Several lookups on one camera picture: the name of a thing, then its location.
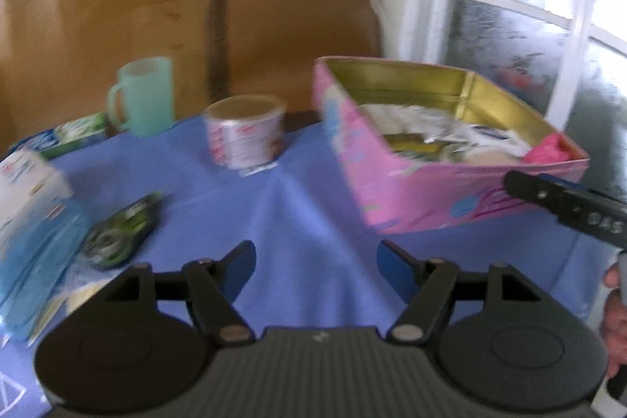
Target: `brown chair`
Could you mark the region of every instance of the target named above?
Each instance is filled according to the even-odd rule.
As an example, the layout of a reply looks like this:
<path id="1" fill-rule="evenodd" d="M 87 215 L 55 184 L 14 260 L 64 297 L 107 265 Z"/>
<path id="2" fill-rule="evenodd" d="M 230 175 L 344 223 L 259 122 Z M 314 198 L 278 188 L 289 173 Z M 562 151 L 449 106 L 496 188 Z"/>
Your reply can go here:
<path id="1" fill-rule="evenodd" d="M 369 0 L 210 0 L 207 43 L 211 100 L 273 94 L 287 101 L 288 129 L 316 120 L 316 58 L 381 55 Z"/>

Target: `toothpaste box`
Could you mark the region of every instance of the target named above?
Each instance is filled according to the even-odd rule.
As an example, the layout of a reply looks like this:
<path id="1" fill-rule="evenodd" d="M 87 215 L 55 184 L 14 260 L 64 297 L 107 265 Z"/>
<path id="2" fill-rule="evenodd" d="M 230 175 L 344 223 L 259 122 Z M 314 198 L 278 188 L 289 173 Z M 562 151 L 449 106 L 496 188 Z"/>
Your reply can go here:
<path id="1" fill-rule="evenodd" d="M 0 163 L 0 263 L 18 228 L 73 195 L 63 174 L 38 153 L 18 150 Z"/>
<path id="2" fill-rule="evenodd" d="M 30 149 L 46 159 L 53 159 L 106 138 L 107 116 L 98 112 L 15 142 L 8 149 L 7 156 L 20 149 Z"/>

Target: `round black disc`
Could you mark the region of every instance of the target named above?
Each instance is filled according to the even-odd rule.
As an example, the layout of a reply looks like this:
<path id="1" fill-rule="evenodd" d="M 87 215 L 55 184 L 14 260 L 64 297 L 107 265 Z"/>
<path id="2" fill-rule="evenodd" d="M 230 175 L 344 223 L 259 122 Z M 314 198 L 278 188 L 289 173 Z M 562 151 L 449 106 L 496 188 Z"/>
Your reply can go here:
<path id="1" fill-rule="evenodd" d="M 186 323 L 156 311 L 116 311 L 96 324 L 62 323 L 40 344 L 34 367 L 52 404 L 122 414 L 183 393 L 205 360 L 202 336 Z"/>
<path id="2" fill-rule="evenodd" d="M 603 344 L 565 310 L 500 307 L 447 328 L 438 361 L 459 388 L 508 411 L 567 408 L 593 395 L 603 380 Z"/>

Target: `pink crumpled item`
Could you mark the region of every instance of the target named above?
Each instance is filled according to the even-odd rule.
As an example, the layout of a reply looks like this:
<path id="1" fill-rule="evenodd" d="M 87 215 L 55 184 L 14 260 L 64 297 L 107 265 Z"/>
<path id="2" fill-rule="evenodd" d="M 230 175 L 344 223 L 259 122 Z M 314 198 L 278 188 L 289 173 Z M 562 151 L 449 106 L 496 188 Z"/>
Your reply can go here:
<path id="1" fill-rule="evenodd" d="M 558 163 L 572 159 L 570 151 L 564 147 L 560 133 L 545 137 L 523 158 L 523 163 Z"/>

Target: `green translucent mug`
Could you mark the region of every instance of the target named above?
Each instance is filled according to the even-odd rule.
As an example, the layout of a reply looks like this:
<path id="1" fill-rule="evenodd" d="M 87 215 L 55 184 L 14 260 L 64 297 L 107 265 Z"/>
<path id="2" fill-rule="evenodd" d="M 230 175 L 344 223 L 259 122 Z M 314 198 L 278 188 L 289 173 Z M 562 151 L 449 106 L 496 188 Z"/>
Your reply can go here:
<path id="1" fill-rule="evenodd" d="M 130 130 L 138 137 L 150 137 L 174 124 L 172 59 L 149 57 L 130 62 L 117 71 L 118 83 L 109 89 L 109 120 L 120 131 Z M 127 122 L 120 121 L 116 97 L 121 92 Z"/>

